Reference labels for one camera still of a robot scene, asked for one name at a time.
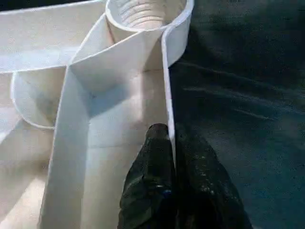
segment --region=white plastic structure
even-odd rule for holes
[[[65,71],[65,67],[55,67],[13,74],[11,98],[29,124],[54,129]]]
[[[0,74],[0,229],[38,222],[53,131],[26,123],[10,99],[11,73]]]
[[[16,45],[15,29],[0,28],[13,46],[0,50],[0,72],[12,75],[16,110],[55,128],[41,229],[116,228],[148,127],[167,124],[174,148],[168,67],[185,50],[192,9],[193,0],[94,0],[0,13],[0,23],[33,23]]]

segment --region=black cloth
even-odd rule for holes
[[[176,126],[179,225],[182,229],[252,229],[236,187],[203,135]]]
[[[206,138],[264,229],[305,225],[304,5],[196,0],[170,68],[176,125]]]

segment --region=white panel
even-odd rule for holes
[[[72,62],[79,61],[112,46],[114,41],[105,14],[95,23]]]
[[[37,228],[45,180],[45,171],[39,171],[13,209],[2,222],[0,220],[0,229]]]
[[[95,0],[0,13],[0,72],[68,64],[103,12]]]
[[[142,144],[150,125],[166,122],[163,71],[145,72],[94,98],[88,145]]]
[[[151,53],[160,35],[160,31],[137,33],[97,55],[72,64],[71,69],[93,94],[103,92],[142,72],[147,61],[154,59]]]
[[[117,227],[127,172],[141,146],[88,149],[81,229]]]
[[[90,95],[67,70],[55,130],[41,228],[79,228]]]

